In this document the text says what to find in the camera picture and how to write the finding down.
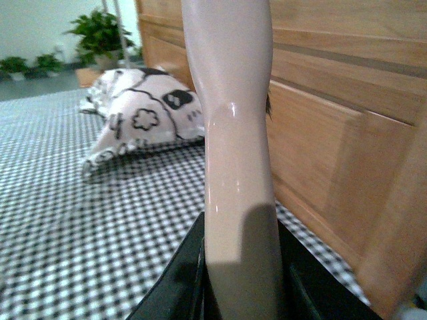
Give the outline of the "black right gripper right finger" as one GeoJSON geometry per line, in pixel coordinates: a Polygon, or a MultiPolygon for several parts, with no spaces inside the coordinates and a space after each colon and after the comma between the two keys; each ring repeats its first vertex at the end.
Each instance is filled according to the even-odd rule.
{"type": "Polygon", "coordinates": [[[278,222],[289,319],[379,319],[278,222]]]}

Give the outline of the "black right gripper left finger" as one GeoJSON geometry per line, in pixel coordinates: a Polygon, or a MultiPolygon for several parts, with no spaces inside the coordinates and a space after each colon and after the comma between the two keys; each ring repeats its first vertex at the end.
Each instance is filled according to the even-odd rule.
{"type": "Polygon", "coordinates": [[[128,319],[219,319],[204,250],[204,213],[200,213],[160,278],[128,319]]]}

